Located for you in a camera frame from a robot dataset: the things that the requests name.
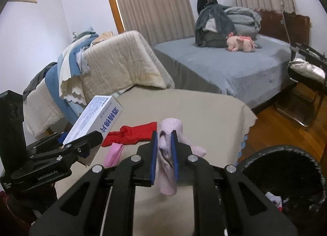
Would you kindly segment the blue white scalloped cloth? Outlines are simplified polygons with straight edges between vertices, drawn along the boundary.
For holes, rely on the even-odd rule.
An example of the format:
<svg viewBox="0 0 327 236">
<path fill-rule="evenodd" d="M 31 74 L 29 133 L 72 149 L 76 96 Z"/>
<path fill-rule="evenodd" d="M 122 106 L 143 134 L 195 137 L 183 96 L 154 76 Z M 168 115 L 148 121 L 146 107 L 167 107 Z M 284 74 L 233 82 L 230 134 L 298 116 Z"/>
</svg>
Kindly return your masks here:
<svg viewBox="0 0 327 236">
<path fill-rule="evenodd" d="M 85 52 L 98 36 L 92 27 L 82 33 L 74 33 L 73 42 L 45 75 L 45 84 L 54 102 L 71 124 L 77 121 L 86 107 L 81 77 L 89 73 L 90 67 Z"/>
</svg>

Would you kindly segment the folded grey blanket pile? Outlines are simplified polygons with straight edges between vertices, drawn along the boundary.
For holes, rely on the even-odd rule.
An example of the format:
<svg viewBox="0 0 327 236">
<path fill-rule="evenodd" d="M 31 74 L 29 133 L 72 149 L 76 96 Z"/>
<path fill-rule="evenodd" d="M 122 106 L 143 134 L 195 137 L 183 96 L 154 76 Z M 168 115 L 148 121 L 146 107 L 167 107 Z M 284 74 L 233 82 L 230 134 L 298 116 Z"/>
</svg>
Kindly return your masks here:
<svg viewBox="0 0 327 236">
<path fill-rule="evenodd" d="M 229 7 L 225 9 L 224 12 L 234 23 L 237 35 L 249 36 L 255 39 L 259 34 L 262 18 L 253 9 Z"/>
</svg>

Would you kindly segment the bright pink cloth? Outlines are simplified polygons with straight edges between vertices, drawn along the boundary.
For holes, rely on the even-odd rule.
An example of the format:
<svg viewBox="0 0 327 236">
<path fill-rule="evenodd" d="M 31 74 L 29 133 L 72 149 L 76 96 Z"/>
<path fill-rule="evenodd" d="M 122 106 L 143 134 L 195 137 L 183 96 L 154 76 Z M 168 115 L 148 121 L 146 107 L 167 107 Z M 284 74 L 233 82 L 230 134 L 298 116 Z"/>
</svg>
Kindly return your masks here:
<svg viewBox="0 0 327 236">
<path fill-rule="evenodd" d="M 104 160 L 104 167 L 111 168 L 118 165 L 120 156 L 124 149 L 124 145 L 120 143 L 113 143 Z"/>
</svg>

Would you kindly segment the black office chair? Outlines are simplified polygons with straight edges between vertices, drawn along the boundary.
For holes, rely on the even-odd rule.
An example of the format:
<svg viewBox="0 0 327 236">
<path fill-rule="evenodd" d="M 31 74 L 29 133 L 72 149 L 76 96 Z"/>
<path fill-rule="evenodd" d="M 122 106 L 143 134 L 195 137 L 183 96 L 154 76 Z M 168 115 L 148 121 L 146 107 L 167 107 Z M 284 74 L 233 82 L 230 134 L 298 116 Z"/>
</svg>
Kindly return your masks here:
<svg viewBox="0 0 327 236">
<path fill-rule="evenodd" d="M 275 110 L 285 117 L 296 121 L 303 127 L 311 127 L 317 118 L 326 96 L 326 57 L 310 45 L 291 43 L 287 74 L 293 85 L 282 92 L 274 105 Z M 303 77 L 289 67 L 295 58 L 301 58 L 325 73 L 324 83 Z"/>
</svg>

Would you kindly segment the black lined trash bin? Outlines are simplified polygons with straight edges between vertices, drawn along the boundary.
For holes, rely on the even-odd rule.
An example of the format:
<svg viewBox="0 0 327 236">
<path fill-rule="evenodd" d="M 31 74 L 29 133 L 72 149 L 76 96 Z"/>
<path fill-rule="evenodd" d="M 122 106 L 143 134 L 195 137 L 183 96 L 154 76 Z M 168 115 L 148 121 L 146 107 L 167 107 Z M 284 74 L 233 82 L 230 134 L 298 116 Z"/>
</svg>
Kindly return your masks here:
<svg viewBox="0 0 327 236">
<path fill-rule="evenodd" d="M 256 152 L 237 167 L 263 193 L 282 199 L 282 213 L 299 235 L 326 235 L 326 177 L 307 151 L 277 145 Z"/>
</svg>

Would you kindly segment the silver cushion on chair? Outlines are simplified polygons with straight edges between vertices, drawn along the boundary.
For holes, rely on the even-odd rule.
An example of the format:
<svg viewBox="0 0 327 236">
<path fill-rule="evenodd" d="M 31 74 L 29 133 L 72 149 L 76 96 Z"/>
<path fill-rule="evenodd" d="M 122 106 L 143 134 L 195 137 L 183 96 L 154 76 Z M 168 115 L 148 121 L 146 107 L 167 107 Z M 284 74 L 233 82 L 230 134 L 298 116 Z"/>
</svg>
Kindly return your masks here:
<svg viewBox="0 0 327 236">
<path fill-rule="evenodd" d="M 301 59 L 295 58 L 289 63 L 289 67 L 303 77 L 324 83 L 325 73 L 323 69 Z"/>
</svg>

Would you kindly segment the pink plush pig toy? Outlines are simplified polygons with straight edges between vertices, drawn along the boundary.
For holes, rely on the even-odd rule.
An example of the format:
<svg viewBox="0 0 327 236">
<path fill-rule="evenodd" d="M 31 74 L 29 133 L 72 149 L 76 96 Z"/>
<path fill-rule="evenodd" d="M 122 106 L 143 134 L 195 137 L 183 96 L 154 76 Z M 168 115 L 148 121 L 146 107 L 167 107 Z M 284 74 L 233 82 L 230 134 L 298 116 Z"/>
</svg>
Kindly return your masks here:
<svg viewBox="0 0 327 236">
<path fill-rule="evenodd" d="M 237 36 L 232 32 L 227 37 L 227 50 L 231 52 L 243 51 L 245 53 L 255 52 L 255 43 L 249 36 Z"/>
</svg>

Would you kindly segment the beige quilted cover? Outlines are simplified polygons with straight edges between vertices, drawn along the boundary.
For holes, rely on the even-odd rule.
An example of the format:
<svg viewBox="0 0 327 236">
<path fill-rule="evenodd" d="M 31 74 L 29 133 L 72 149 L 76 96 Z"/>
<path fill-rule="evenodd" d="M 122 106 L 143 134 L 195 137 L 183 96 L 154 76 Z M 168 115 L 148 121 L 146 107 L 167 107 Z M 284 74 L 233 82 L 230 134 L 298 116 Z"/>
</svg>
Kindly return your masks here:
<svg viewBox="0 0 327 236">
<path fill-rule="evenodd" d="M 112 95 L 134 85 L 173 89 L 175 83 L 146 39 L 137 31 L 110 37 L 86 49 L 90 71 L 81 77 L 86 105 L 95 95 Z M 45 78 L 23 100 L 29 133 L 40 136 L 64 117 Z"/>
</svg>

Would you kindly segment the white blue medicine box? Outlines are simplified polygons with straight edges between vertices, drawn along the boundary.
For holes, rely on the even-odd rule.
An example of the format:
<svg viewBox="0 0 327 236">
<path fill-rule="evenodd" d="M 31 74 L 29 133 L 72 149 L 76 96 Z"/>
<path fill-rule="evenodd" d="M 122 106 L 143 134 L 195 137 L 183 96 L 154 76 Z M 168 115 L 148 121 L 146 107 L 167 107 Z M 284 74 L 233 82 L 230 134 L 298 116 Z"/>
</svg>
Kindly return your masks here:
<svg viewBox="0 0 327 236">
<path fill-rule="evenodd" d="M 74 123 L 63 144 L 66 145 L 93 131 L 101 133 L 103 142 L 123 110 L 114 96 L 94 96 Z"/>
</svg>

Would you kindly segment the left beige curtain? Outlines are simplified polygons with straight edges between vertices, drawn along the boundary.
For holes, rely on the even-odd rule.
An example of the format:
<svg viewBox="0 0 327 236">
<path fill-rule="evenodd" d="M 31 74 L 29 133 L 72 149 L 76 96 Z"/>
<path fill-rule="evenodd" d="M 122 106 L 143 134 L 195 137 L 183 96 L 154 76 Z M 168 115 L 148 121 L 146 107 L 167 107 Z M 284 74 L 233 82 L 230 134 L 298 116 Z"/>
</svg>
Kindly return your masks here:
<svg viewBox="0 0 327 236">
<path fill-rule="evenodd" d="M 125 29 L 140 32 L 151 46 L 195 34 L 189 0 L 118 0 L 118 7 Z"/>
</svg>

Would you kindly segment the dark wooden headboard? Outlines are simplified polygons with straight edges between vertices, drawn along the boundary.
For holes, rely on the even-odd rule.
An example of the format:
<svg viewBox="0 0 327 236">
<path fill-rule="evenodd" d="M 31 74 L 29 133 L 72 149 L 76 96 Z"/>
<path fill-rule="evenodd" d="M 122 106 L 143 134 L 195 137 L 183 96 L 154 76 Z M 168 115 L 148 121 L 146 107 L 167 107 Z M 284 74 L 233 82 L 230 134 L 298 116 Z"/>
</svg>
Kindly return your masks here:
<svg viewBox="0 0 327 236">
<path fill-rule="evenodd" d="M 255 9 L 261 16 L 259 33 L 286 43 L 310 45 L 311 21 L 309 16 L 284 11 Z"/>
</svg>

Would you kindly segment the pink sock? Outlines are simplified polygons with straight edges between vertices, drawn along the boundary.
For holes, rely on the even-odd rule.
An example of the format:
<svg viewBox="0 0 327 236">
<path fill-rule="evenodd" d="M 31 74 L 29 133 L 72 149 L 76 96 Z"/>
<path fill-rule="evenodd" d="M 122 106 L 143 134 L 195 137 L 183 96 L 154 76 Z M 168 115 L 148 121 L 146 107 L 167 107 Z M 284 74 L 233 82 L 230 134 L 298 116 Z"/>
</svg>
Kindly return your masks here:
<svg viewBox="0 0 327 236">
<path fill-rule="evenodd" d="M 178 141 L 189 145 L 192 153 L 199 157 L 204 157 L 207 151 L 200 146 L 193 144 L 184 135 L 182 121 L 175 118 L 167 118 L 161 121 L 158 132 L 158 153 L 157 160 L 159 166 L 158 179 L 160 192 L 167 196 L 175 195 L 177 184 L 174 179 L 174 169 L 171 152 L 171 133 L 176 131 Z"/>
</svg>

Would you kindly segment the grey sheet bed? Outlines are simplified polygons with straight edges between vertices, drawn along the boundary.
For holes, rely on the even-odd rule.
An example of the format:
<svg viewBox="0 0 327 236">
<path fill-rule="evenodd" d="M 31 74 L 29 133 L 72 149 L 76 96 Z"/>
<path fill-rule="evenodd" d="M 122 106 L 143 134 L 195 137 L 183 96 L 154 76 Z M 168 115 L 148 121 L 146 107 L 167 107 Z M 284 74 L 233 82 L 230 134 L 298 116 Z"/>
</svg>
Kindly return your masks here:
<svg viewBox="0 0 327 236">
<path fill-rule="evenodd" d="M 256 108 L 280 93 L 291 81 L 288 43 L 259 35 L 252 53 L 198 47 L 195 39 L 158 44 L 154 52 L 177 89 L 233 96 Z"/>
</svg>

